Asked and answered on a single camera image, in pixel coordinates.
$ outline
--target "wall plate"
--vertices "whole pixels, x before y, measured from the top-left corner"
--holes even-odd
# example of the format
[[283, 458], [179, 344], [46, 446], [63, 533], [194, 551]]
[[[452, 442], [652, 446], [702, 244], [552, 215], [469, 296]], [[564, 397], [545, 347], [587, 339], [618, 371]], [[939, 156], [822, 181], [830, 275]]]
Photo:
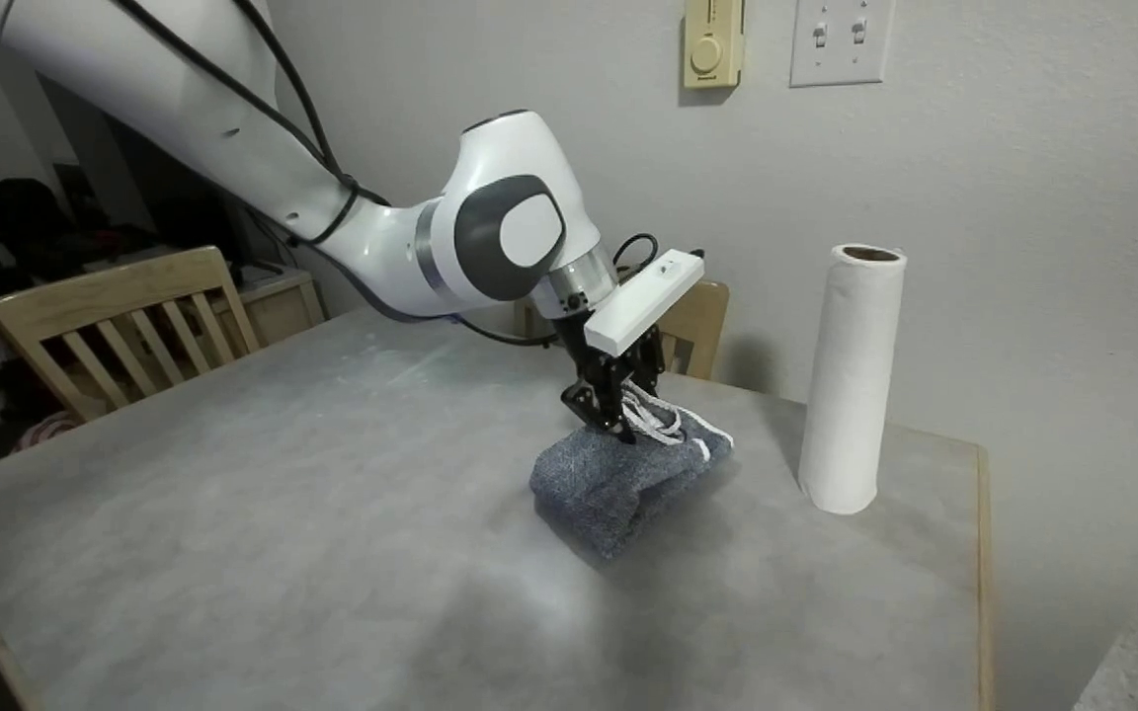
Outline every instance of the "wall plate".
[[794, 85], [881, 82], [893, 0], [797, 0]]
[[743, 76], [743, 0], [685, 5], [685, 85], [736, 85]]

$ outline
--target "wooden chair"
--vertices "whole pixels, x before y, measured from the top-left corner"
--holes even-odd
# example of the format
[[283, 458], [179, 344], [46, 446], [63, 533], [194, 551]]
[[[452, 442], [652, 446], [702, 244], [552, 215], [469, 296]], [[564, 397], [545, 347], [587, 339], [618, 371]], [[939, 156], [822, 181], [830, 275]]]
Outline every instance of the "wooden chair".
[[661, 317], [664, 368], [711, 379], [727, 321], [727, 284], [699, 280], [668, 317]]
[[213, 244], [0, 296], [0, 331], [84, 421], [257, 347]]

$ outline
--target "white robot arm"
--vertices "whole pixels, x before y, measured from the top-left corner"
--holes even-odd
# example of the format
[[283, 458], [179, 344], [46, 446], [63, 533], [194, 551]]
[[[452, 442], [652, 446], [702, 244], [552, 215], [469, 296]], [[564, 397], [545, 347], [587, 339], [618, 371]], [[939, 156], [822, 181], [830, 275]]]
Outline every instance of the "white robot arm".
[[619, 379], [656, 388], [652, 325], [702, 264], [664, 252], [618, 284], [532, 109], [469, 126], [437, 196], [377, 201], [283, 121], [263, 40], [259, 0], [0, 0], [5, 46], [316, 244], [387, 310], [456, 317], [532, 296], [577, 359], [564, 404], [626, 433]]

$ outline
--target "black cable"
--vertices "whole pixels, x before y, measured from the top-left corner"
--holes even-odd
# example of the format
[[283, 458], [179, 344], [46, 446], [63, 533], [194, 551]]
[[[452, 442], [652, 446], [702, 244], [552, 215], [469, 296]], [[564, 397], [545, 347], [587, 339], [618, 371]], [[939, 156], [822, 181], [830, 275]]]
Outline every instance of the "black cable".
[[[223, 85], [230, 85], [233, 96], [241, 96], [248, 107], [257, 107], [263, 117], [273, 117], [282, 131], [287, 131], [320, 167], [328, 167], [328, 173], [336, 179], [336, 181], [342, 181], [352, 194], [349, 194], [349, 201], [342, 201], [342, 210], [333, 215], [333, 226], [320, 234], [320, 235], [311, 235], [311, 240], [302, 240], [302, 235], [292, 235], [287, 244], [304, 244], [304, 247], [311, 247], [320, 259], [328, 259], [357, 291], [362, 291], [370, 302], [377, 302], [377, 310], [383, 310], [383, 317], [390, 317], [390, 321], [437, 321], [437, 317], [406, 317], [406, 310], [396, 310], [396, 306], [387, 306], [349, 264], [340, 264], [333, 252], [325, 252], [320, 247], [320, 240], [328, 240], [333, 234], [336, 234], [336, 226], [342, 219], [342, 214], [357, 206], [357, 196], [366, 196], [366, 201], [379, 201], [379, 206], [387, 206], [379, 194], [370, 194], [370, 190], [362, 190], [357, 179], [349, 179], [340, 167], [336, 167], [336, 152], [333, 152], [333, 144], [328, 144], [328, 131], [325, 131], [325, 121], [320, 121], [320, 115], [316, 115], [316, 107], [311, 107], [311, 98], [308, 98], [308, 92], [304, 92], [304, 82], [302, 82], [302, 72], [298, 72], [298, 61], [287, 59], [287, 50], [282, 46], [282, 40], [273, 34], [273, 26], [263, 25], [263, 15], [248, 5], [248, 0], [233, 0], [241, 13], [244, 13], [244, 19], [257, 26], [257, 34], [263, 40], [263, 46], [275, 56], [275, 61], [282, 61], [282, 72], [287, 76], [287, 82], [292, 82], [292, 92], [298, 92], [298, 98], [302, 98], [302, 107], [304, 107], [304, 115], [308, 115], [308, 121], [311, 121], [311, 135], [316, 135], [316, 143], [308, 143], [308, 135], [302, 135], [302, 126], [292, 126], [275, 107], [270, 107], [259, 96], [254, 96], [244, 82], [237, 82], [233, 76], [225, 76], [209, 56], [202, 56], [198, 46], [188, 46], [179, 30], [170, 30], [158, 15], [151, 15], [144, 5], [133, 5], [133, 0], [113, 0], [132, 19], [138, 19], [153, 40], [163, 40], [166, 46], [175, 46], [182, 59], [188, 59], [194, 65], [202, 65], [209, 77], [219, 77]], [[479, 331], [479, 334], [485, 334], [485, 339], [493, 339], [493, 344], [511, 344], [511, 347], [551, 347], [551, 344], [558, 344], [552, 334], [545, 334], [545, 339], [516, 339], [516, 334], [502, 334], [502, 331], [485, 331], [485, 327], [479, 327], [479, 325], [469, 325], [469, 321], [461, 321], [461, 317], [452, 317], [456, 325], [461, 325], [461, 327], [469, 327], [469, 331]]]
[[652, 264], [656, 259], [656, 252], [661, 252], [661, 240], [652, 235], [652, 234], [632, 234], [630, 240], [619, 240], [619, 247], [611, 252], [611, 268], [619, 268], [619, 255], [632, 247], [632, 244], [649, 244], [649, 255], [639, 259], [639, 264], [632, 264], [630, 272], [639, 272], [643, 264]]
[[17, 13], [17, 0], [8, 0], [8, 6], [5, 6], [5, 15], [0, 15], [0, 40], [5, 40], [5, 30], [8, 30], [11, 13]]
[[292, 92], [298, 92], [298, 101], [302, 101], [311, 135], [316, 135], [316, 143], [320, 143], [320, 152], [328, 156], [333, 171], [340, 171], [340, 167], [336, 167], [336, 152], [333, 152], [333, 143], [328, 143], [328, 131], [325, 131], [325, 121], [320, 121], [320, 109], [316, 109], [308, 85], [302, 82], [302, 72], [298, 72], [298, 61], [292, 61], [292, 56], [283, 50], [282, 34], [263, 25], [263, 15], [254, 6], [254, 0], [233, 0], [233, 5], [237, 5], [237, 6], [244, 13], [244, 19], [257, 26], [259, 42], [275, 56], [282, 72], [287, 76], [287, 82], [292, 82]]
[[558, 344], [558, 334], [523, 339], [523, 334], [485, 331], [485, 327], [469, 325], [468, 317], [452, 317], [452, 321], [469, 327], [481, 339], [511, 344], [511, 347], [551, 347], [551, 344]]
[[209, 56], [202, 56], [198, 46], [188, 46], [175, 26], [166, 26], [158, 15], [151, 15], [144, 5], [133, 0], [113, 0], [138, 26], [148, 26], [153, 40], [163, 40], [170, 50], [179, 50], [182, 59], [188, 59], [194, 65], [202, 65], [207, 76], [213, 76], [223, 85], [230, 85], [233, 96], [241, 96], [248, 107], [257, 107], [263, 117], [273, 117], [282, 131], [287, 131], [316, 160], [328, 167], [328, 173], [336, 181], [342, 181], [342, 173], [320, 152], [320, 144], [308, 143], [308, 135], [302, 135], [302, 126], [292, 126], [275, 107], [270, 107], [259, 96], [254, 96], [244, 82], [237, 82], [233, 76], [225, 76]]

